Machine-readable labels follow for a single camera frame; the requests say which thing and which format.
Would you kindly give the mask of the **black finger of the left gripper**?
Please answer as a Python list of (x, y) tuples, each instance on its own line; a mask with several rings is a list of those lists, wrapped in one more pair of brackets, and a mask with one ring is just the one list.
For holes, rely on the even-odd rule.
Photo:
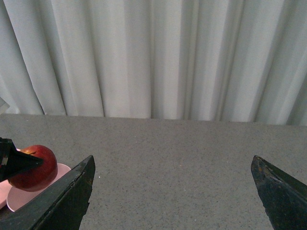
[(1, 182), (42, 164), (43, 159), (18, 151), (11, 139), (0, 138)]

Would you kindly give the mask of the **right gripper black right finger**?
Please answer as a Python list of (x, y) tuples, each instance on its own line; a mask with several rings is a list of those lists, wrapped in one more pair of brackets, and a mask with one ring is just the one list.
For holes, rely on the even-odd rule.
[(307, 186), (255, 155), (251, 173), (265, 212), (275, 230), (307, 228)]

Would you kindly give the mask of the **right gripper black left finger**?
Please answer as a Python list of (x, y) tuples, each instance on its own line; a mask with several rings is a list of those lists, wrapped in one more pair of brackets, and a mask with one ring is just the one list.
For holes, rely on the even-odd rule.
[(95, 174), (92, 155), (0, 222), (2, 230), (77, 230), (86, 214)]

